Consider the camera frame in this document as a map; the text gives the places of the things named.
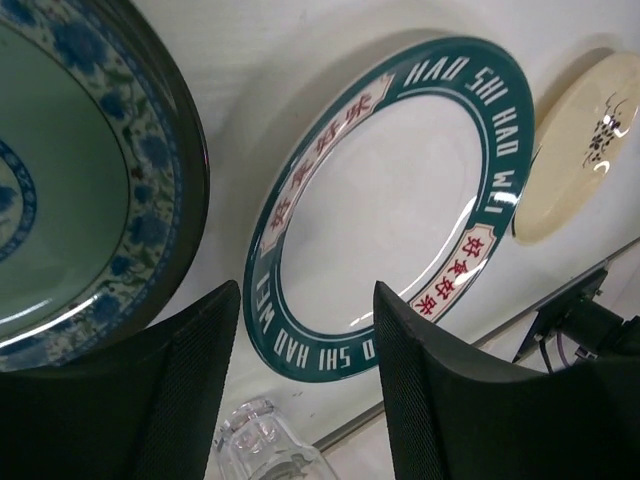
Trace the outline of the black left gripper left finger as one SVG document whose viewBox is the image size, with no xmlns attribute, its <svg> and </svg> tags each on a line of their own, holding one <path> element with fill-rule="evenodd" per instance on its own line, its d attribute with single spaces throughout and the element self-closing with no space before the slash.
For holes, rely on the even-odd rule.
<svg viewBox="0 0 640 480">
<path fill-rule="evenodd" d="M 135 335 L 1 377 L 5 479 L 201 479 L 238 324 L 227 281 Z"/>
</svg>

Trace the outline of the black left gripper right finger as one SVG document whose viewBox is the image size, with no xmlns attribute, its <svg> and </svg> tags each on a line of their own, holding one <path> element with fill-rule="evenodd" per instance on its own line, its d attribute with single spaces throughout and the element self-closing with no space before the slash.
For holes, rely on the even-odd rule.
<svg viewBox="0 0 640 480">
<path fill-rule="evenodd" d="M 425 320 L 383 282 L 373 313 L 397 478 L 638 477 L 637 360 L 530 370 Z"/>
</svg>

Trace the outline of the blue floral green dish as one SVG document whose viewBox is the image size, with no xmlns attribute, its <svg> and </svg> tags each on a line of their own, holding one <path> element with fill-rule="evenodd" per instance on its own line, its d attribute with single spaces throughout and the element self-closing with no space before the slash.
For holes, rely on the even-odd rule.
<svg viewBox="0 0 640 480">
<path fill-rule="evenodd" d="M 1 5 L 1 368 L 147 326 L 198 250 L 205 134 L 130 1 Z"/>
</svg>

